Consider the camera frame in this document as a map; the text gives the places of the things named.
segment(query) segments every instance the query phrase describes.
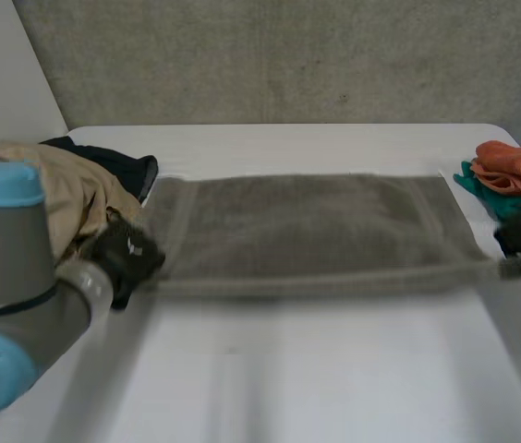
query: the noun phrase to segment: beige cloth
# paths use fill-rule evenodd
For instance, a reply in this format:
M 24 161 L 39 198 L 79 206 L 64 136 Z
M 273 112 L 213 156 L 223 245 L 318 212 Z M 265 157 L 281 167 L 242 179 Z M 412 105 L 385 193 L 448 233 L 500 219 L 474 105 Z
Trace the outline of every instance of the beige cloth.
M 106 225 L 107 207 L 129 221 L 139 218 L 139 202 L 117 178 L 76 154 L 46 145 L 0 142 L 0 161 L 25 161 L 39 169 L 56 261 L 75 238 L 90 236 Z

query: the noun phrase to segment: orange towel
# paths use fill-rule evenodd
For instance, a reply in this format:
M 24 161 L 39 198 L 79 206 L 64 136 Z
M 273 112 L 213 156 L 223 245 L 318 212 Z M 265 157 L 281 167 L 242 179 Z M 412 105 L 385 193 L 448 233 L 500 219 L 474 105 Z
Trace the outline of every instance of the orange towel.
M 472 171 L 486 187 L 501 194 L 521 195 L 521 148 L 487 141 L 476 148 Z

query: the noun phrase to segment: green cloth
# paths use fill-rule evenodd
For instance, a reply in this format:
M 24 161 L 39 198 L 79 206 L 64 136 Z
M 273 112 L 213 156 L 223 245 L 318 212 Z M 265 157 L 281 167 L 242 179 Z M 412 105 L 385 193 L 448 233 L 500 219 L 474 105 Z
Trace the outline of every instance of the green cloth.
M 505 196 L 488 189 L 470 169 L 472 163 L 462 162 L 462 175 L 454 174 L 454 180 L 470 194 L 483 200 L 494 212 L 499 221 L 504 222 L 512 215 L 521 212 L 521 197 Z

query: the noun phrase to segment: white table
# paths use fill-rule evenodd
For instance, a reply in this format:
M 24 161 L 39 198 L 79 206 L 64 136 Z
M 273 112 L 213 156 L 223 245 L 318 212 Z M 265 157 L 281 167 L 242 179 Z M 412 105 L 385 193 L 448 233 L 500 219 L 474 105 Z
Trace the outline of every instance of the white table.
M 83 127 L 162 174 L 449 176 L 489 125 Z M 452 187 L 490 254 L 492 222 Z M 521 442 L 521 282 L 325 303 L 137 295 L 0 414 L 0 443 Z

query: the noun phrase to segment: concrete wall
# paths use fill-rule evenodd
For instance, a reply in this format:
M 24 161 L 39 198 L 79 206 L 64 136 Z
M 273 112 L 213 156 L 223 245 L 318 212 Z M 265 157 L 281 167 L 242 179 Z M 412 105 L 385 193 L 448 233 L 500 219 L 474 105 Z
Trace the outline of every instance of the concrete wall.
M 71 127 L 486 122 L 521 143 L 520 0 L 15 5 Z

